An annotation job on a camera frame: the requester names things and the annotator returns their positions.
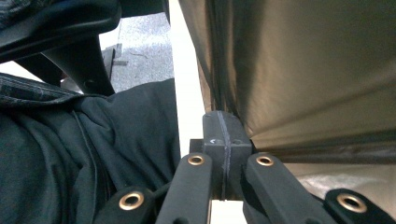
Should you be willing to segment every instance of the black fabric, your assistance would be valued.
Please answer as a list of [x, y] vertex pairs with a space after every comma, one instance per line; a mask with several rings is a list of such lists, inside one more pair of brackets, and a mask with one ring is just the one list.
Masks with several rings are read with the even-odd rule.
[[0, 108], [59, 105], [82, 95], [46, 83], [0, 73]]
[[172, 179], [179, 161], [173, 79], [109, 98], [66, 91], [45, 105], [34, 96], [62, 90], [26, 83], [29, 100], [0, 92], [13, 99], [0, 101], [0, 223], [92, 223], [117, 190], [154, 191]]

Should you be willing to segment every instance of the white surface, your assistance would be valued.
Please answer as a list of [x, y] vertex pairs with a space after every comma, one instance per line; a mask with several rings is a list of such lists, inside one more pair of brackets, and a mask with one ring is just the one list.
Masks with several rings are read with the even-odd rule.
[[247, 223], [242, 212], [242, 202], [212, 201], [211, 224]]
[[121, 22], [119, 23], [116, 29], [99, 35], [101, 50], [117, 45], [119, 43], [120, 26], [121, 26]]
[[40, 78], [33, 76], [29, 71], [27, 71], [26, 69], [22, 68], [20, 65], [14, 62], [1, 63], [0, 72], [16, 77], [25, 77], [42, 82]]
[[194, 45], [177, 0], [169, 1], [171, 41], [177, 97], [181, 157], [189, 154], [190, 139], [203, 138], [204, 102]]

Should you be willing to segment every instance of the metal grommet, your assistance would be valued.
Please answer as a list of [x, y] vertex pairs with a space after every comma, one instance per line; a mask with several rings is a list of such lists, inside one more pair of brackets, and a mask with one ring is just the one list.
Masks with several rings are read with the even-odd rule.
[[337, 196], [337, 202], [339, 202], [345, 209], [356, 212], [365, 213], [367, 206], [360, 198], [352, 194], [342, 193]]
[[[128, 199], [134, 199], [133, 203], [127, 203]], [[143, 201], [145, 201], [145, 196], [139, 191], [133, 191], [129, 194], [125, 194], [120, 199], [120, 208], [123, 210], [134, 210], [142, 205]]]
[[205, 162], [202, 156], [191, 156], [189, 157], [189, 164], [191, 165], [201, 165]]
[[266, 156], [260, 156], [256, 159], [256, 162], [263, 166], [272, 166], [274, 165], [274, 161], [271, 158]]

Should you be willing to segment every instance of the gray carpet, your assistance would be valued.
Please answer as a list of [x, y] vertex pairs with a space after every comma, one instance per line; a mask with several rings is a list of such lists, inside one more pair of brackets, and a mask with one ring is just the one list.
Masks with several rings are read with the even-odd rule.
[[122, 52], [114, 60], [114, 90], [162, 81], [174, 76], [170, 26], [164, 13], [122, 19], [119, 43]]

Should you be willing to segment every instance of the chair armrest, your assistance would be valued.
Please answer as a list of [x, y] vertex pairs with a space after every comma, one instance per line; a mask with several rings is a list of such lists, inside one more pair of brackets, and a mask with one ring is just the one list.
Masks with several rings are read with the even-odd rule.
[[66, 0], [0, 33], [0, 63], [71, 44], [115, 29], [118, 0]]

